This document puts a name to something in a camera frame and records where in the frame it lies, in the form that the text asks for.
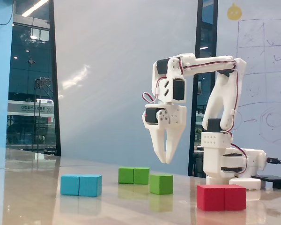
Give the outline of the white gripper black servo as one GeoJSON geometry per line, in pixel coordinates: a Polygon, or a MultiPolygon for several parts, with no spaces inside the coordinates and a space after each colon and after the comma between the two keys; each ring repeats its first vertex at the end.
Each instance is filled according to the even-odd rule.
{"type": "Polygon", "coordinates": [[[150,132],[154,152],[162,163],[170,163],[186,127],[187,108],[172,104],[147,104],[145,108],[143,122],[150,132]]]}

